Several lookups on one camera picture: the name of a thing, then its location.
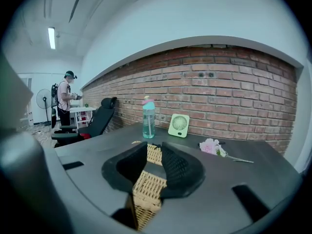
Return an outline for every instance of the black office chair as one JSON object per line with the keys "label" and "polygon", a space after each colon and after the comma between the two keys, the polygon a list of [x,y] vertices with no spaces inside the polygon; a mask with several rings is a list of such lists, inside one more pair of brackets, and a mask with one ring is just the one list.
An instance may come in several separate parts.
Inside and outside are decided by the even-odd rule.
{"label": "black office chair", "polygon": [[52,139],[58,141],[55,147],[72,144],[86,138],[92,138],[103,134],[113,117],[116,99],[117,97],[103,99],[101,106],[94,113],[89,126],[79,128],[77,132],[73,131],[77,128],[76,126],[60,126],[60,130],[55,131],[54,134],[51,135]]}

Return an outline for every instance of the standing fan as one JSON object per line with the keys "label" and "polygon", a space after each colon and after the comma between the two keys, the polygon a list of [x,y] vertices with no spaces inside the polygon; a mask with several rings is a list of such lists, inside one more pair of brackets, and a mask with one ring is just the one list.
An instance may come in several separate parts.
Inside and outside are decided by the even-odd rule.
{"label": "standing fan", "polygon": [[173,114],[168,133],[170,135],[185,138],[189,128],[189,121],[190,117],[188,115]]}
{"label": "standing fan", "polygon": [[39,108],[45,109],[47,115],[47,121],[44,123],[45,126],[50,126],[51,122],[48,119],[47,108],[51,106],[51,92],[47,89],[41,89],[37,93],[36,102]]}

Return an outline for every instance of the man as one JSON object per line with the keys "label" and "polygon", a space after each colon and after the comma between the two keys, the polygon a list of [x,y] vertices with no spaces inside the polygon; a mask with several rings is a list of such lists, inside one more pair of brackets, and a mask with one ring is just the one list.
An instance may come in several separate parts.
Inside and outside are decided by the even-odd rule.
{"label": "man", "polygon": [[58,117],[62,126],[70,125],[70,100],[80,100],[81,96],[71,96],[70,93],[70,83],[74,83],[74,76],[72,71],[67,71],[64,79],[58,85]]}

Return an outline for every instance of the chair armrest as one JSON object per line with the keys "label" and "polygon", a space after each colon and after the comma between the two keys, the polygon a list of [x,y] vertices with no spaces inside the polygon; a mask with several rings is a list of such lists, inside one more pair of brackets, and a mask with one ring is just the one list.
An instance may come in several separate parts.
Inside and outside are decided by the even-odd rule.
{"label": "chair armrest", "polygon": [[56,140],[68,140],[68,139],[77,139],[79,137],[79,134],[73,133],[73,134],[52,134],[51,139]]}
{"label": "chair armrest", "polygon": [[77,126],[73,126],[73,125],[71,125],[71,126],[60,126],[59,128],[62,130],[68,130],[68,129],[76,129]]}

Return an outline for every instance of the green desk fan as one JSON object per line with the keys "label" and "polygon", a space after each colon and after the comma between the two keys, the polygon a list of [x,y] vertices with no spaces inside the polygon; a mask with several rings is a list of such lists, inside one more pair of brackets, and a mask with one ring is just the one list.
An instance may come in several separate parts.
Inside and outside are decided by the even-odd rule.
{"label": "green desk fan", "polygon": [[170,135],[185,138],[189,129],[190,117],[188,115],[173,114],[168,129]]}

